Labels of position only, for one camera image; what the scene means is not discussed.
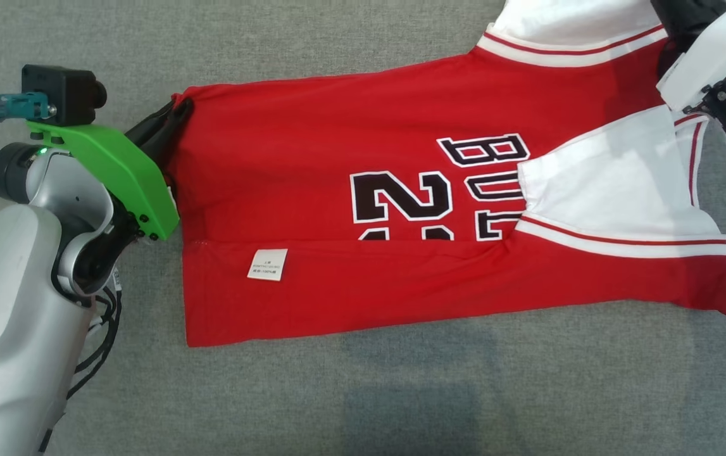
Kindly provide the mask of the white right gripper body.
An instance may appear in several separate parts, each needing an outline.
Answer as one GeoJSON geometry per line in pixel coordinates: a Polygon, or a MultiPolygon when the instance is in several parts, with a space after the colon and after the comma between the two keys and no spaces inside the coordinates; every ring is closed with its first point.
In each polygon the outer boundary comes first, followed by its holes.
{"type": "Polygon", "coordinates": [[[673,110],[696,107],[705,87],[726,78],[726,12],[699,35],[689,49],[675,53],[657,88],[673,110]]]}

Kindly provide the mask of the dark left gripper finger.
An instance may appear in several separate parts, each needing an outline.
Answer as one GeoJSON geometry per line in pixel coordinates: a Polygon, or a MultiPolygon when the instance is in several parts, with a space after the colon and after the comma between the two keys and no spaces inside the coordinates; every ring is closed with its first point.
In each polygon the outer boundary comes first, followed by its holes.
{"type": "Polygon", "coordinates": [[[142,151],[161,151],[177,141],[175,103],[168,103],[130,128],[126,138],[142,151]]]}
{"type": "Polygon", "coordinates": [[[144,142],[144,153],[152,159],[158,168],[166,168],[171,159],[178,136],[186,126],[193,113],[193,100],[184,98],[175,104],[174,101],[160,110],[154,117],[152,133],[144,142]]]}

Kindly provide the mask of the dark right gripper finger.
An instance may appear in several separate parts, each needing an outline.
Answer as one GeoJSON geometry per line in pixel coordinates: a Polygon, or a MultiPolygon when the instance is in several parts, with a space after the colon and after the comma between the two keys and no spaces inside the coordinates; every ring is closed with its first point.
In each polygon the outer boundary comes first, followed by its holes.
{"type": "Polygon", "coordinates": [[[664,52],[683,53],[726,12],[726,0],[650,0],[668,35],[664,52]]]}

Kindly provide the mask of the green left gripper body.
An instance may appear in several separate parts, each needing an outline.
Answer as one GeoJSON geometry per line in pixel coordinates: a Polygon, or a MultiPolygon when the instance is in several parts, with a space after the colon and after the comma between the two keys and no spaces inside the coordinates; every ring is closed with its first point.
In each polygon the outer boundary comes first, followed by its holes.
{"type": "Polygon", "coordinates": [[[42,134],[47,151],[34,170],[44,174],[30,201],[50,210],[74,208],[94,233],[103,232],[113,214],[110,198],[134,214],[139,230],[151,239],[167,240],[178,226],[173,202],[160,168],[125,134],[110,127],[50,126],[27,122],[42,134]]]}

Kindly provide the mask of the red basketball jersey white trim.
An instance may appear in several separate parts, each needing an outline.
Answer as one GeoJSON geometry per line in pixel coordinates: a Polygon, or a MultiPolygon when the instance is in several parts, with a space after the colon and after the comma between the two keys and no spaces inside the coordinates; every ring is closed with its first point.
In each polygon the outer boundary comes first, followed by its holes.
{"type": "Polygon", "coordinates": [[[189,346],[637,300],[726,315],[707,118],[648,0],[506,0],[466,54],[189,87],[189,346]]]}

